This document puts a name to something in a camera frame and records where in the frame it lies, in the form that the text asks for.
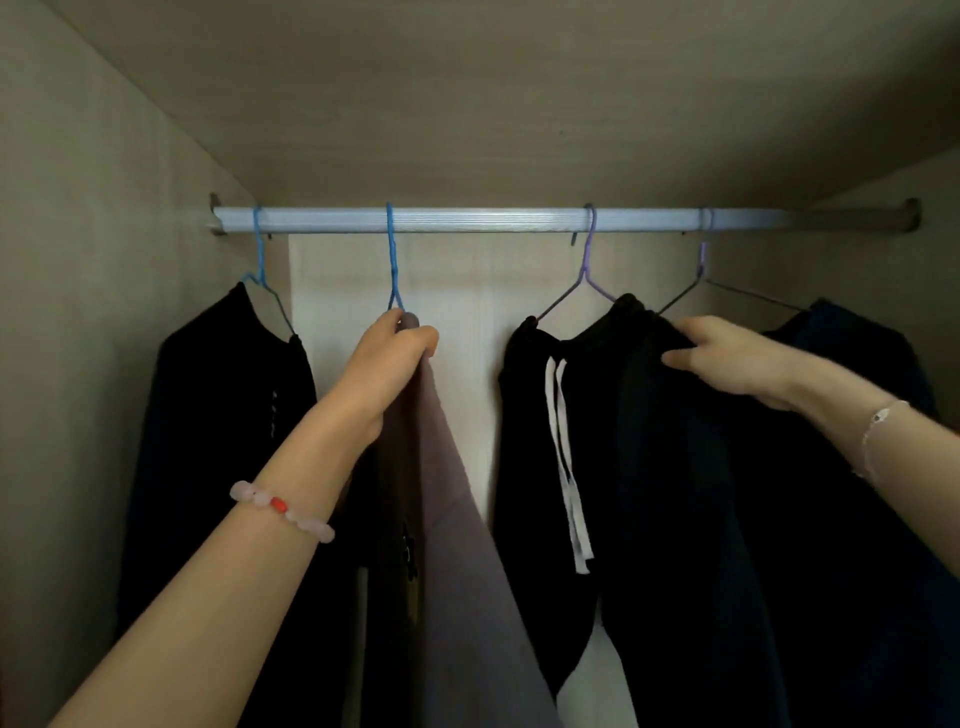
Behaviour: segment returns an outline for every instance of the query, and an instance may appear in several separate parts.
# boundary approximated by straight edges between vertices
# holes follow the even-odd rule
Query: clothes hanger
[[[258,285],[261,288],[263,288],[265,291],[268,291],[269,293],[273,294],[274,298],[276,299],[276,305],[280,307],[280,313],[283,315],[283,320],[286,322],[287,328],[290,329],[290,333],[296,336],[297,333],[294,331],[294,327],[290,323],[290,318],[287,316],[287,312],[283,309],[283,302],[280,300],[280,296],[277,294],[277,292],[273,288],[267,285],[267,268],[266,268],[265,259],[264,259],[265,246],[263,244],[263,235],[260,234],[260,210],[261,209],[262,208],[260,206],[256,206],[253,208],[253,234],[256,235],[256,260],[257,260],[257,264],[259,265],[259,271],[257,271],[256,275],[254,275],[253,273],[247,273],[244,275],[244,277],[241,278],[241,280],[248,280],[254,285]]]
[[[396,238],[394,237],[394,206],[387,203],[387,239],[390,241],[390,302],[387,303],[387,310],[396,305],[401,311],[407,310],[403,307],[403,299],[400,297],[400,287],[398,284],[399,269],[396,267]]]
[[[804,308],[803,306],[794,305],[792,303],[787,303],[786,301],[781,301],[780,299],[775,299],[772,296],[766,296],[762,293],[757,293],[756,291],[748,290],[747,288],[737,288],[736,286],[729,285],[727,283],[721,283],[719,280],[714,280],[707,275],[707,241],[705,240],[700,244],[700,255],[697,259],[697,273],[693,279],[693,282],[690,283],[683,291],[681,291],[673,300],[668,303],[666,306],[661,308],[657,314],[659,316],[663,315],[663,312],[666,311],[670,306],[683,298],[686,294],[692,291],[701,283],[708,283],[716,288],[722,288],[725,291],[732,291],[733,293],[741,293],[744,296],[750,296],[755,299],[760,299],[761,301],[766,301],[767,303],[773,303],[775,305],[781,305],[784,308],[790,308],[794,311],[807,312],[809,309]]]
[[[577,279],[574,281],[573,285],[567,288],[556,301],[550,304],[550,306],[543,311],[540,316],[537,317],[538,322],[542,321],[544,316],[556,308],[563,299],[573,293],[580,286],[580,284],[584,282],[584,280],[594,291],[599,293],[604,298],[609,299],[610,301],[616,301],[616,296],[612,296],[611,294],[607,293],[607,291],[597,285],[596,281],[590,276],[590,248],[593,245],[593,234],[597,229],[597,211],[596,207],[593,205],[586,205],[586,208],[590,211],[590,232],[587,235],[587,243],[584,245],[584,261],[580,264],[580,272],[577,274]],[[570,238],[570,245],[573,245],[576,242],[577,233],[574,232],[573,237]]]

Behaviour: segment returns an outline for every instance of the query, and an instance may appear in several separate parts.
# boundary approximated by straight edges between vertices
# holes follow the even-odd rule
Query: silver rod
[[[253,232],[252,207],[213,209],[213,231]],[[912,231],[920,225],[919,201],[877,209],[784,210],[689,207],[597,210],[598,232],[705,231]],[[586,232],[580,207],[397,207],[397,232]],[[263,207],[263,232],[386,232],[384,207]]]

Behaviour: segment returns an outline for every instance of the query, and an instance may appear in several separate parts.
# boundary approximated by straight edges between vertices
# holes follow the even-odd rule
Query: black pants
[[[632,296],[566,342],[525,322],[500,376],[493,535],[555,697],[600,596],[640,724],[787,726],[769,620],[733,510],[722,408],[695,377],[660,364],[664,350],[682,346]],[[553,416],[551,359],[565,362],[564,407]],[[552,420],[565,421],[566,451]],[[582,501],[588,573],[578,573],[564,468]]]

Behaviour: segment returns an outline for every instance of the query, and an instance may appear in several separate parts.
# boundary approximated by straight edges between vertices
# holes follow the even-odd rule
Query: clothing
[[[820,301],[769,335],[937,419],[901,334]],[[960,582],[812,425],[738,405],[737,514],[796,725],[960,725]]]
[[[316,401],[300,339],[265,329],[242,284],[163,343],[127,521],[118,638],[233,506],[230,486],[253,482]],[[348,634],[329,625],[349,620],[352,572],[338,541],[317,549],[241,725],[339,724]]]
[[[348,500],[388,526],[373,540],[363,724],[562,728],[425,358],[358,465]]]
[[[569,341],[527,319],[499,377],[493,536],[554,696],[583,654],[600,596],[640,725],[788,726],[734,512],[722,397],[660,363],[684,346],[630,295]],[[585,534],[565,507],[574,496],[564,470],[582,501],[588,573],[578,573]]]

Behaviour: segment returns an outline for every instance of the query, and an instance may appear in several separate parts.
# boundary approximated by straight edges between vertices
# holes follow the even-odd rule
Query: bracelet
[[[898,404],[906,404],[908,407],[910,406],[910,402],[907,400],[894,400],[882,409],[878,409],[874,413],[874,416],[870,418],[870,424],[867,425],[867,429],[863,433],[863,438],[860,440],[860,450],[863,457],[863,473],[857,474],[871,483],[876,483],[876,472],[874,471],[873,466],[870,464],[870,448],[868,447],[870,444],[870,435],[873,433],[874,427],[884,422],[887,417],[890,416],[890,411]]]
[[[320,539],[321,544],[329,544],[336,535],[327,523],[324,523],[320,519],[311,519],[308,516],[301,516],[295,513],[283,498],[271,496],[266,491],[254,488],[253,485],[246,480],[241,480],[233,484],[233,487],[230,488],[230,497],[237,502],[247,500],[260,508],[267,506],[273,508],[301,531],[312,533]]]

